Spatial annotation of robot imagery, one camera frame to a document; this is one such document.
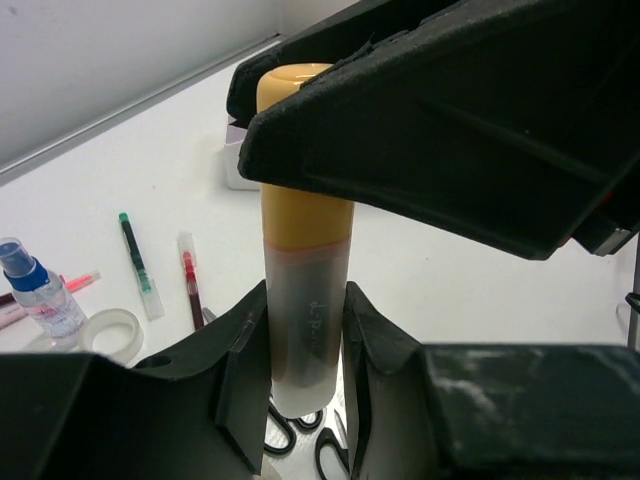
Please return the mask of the yellow highlighter cap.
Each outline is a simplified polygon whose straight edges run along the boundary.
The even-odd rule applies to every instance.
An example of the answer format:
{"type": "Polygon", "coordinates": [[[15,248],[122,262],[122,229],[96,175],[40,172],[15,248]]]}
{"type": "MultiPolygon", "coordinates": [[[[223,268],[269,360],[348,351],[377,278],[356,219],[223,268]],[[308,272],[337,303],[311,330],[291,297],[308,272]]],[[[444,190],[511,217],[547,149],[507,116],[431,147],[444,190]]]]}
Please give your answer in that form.
{"type": "MultiPolygon", "coordinates": [[[[262,112],[329,68],[326,63],[277,67],[264,74],[256,90],[262,112]]],[[[298,251],[327,247],[351,238],[354,203],[326,195],[270,184],[261,186],[262,230],[267,247],[298,251]]]]}

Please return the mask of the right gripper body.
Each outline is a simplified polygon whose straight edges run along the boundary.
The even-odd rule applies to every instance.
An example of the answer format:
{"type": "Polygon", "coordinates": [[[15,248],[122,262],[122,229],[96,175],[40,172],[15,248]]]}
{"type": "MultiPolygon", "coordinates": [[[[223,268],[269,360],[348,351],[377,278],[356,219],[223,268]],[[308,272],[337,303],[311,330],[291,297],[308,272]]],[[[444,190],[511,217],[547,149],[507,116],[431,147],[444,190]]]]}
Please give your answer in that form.
{"type": "Polygon", "coordinates": [[[633,169],[610,191],[572,234],[597,256],[617,253],[639,232],[639,170],[633,169]]]}

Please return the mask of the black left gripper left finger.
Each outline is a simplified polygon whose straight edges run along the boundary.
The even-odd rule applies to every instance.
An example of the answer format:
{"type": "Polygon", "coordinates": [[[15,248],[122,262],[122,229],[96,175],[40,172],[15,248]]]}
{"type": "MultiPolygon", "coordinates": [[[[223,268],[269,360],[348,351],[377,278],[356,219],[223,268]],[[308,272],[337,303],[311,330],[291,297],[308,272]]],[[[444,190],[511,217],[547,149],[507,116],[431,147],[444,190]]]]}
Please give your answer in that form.
{"type": "Polygon", "coordinates": [[[270,388],[263,284],[132,368],[97,354],[6,354],[1,475],[250,479],[270,388]]]}

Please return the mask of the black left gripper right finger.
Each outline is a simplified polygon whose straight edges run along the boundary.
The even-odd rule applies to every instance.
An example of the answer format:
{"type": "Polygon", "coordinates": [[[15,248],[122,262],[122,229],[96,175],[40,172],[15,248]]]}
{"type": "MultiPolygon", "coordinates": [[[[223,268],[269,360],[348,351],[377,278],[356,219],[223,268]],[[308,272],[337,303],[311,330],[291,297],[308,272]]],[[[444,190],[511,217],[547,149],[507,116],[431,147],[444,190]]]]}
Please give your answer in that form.
{"type": "Polygon", "coordinates": [[[354,479],[635,479],[639,355],[610,345],[423,344],[349,283],[354,479]]]}

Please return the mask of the grey orange-tip highlighter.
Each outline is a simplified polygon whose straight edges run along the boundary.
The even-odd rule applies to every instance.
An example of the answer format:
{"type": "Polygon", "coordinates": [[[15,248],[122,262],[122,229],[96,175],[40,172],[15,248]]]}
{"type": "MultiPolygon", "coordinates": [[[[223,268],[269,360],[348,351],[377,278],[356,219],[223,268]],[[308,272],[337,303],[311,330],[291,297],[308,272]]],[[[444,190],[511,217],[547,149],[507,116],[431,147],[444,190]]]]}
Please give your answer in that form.
{"type": "Polygon", "coordinates": [[[334,396],[349,253],[349,240],[264,246],[272,395],[286,418],[320,411],[334,396]]]}

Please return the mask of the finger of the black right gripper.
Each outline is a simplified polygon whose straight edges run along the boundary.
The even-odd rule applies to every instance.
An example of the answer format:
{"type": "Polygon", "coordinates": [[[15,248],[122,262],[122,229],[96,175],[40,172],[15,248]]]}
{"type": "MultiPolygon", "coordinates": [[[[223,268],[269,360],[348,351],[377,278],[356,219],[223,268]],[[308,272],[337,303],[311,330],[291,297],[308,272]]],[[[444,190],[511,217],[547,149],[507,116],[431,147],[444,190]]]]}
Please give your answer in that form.
{"type": "Polygon", "coordinates": [[[410,32],[453,5],[441,0],[358,1],[242,62],[232,76],[227,113],[236,126],[246,128],[257,113],[256,89],[265,73],[289,64],[335,64],[364,47],[410,32]]]}
{"type": "Polygon", "coordinates": [[[547,259],[639,170],[639,5],[452,2],[257,110],[240,174],[547,259]]]}

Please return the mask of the blue spray bottle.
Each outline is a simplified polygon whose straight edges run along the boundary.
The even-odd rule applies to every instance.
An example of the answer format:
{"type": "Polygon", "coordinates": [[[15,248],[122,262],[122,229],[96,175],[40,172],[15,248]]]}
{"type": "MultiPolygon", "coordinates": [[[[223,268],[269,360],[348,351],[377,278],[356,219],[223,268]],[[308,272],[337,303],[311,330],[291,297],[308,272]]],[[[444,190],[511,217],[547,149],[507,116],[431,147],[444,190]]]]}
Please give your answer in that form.
{"type": "Polygon", "coordinates": [[[11,237],[1,240],[1,269],[17,303],[48,337],[60,348],[74,346],[87,316],[60,276],[11,237]]]}

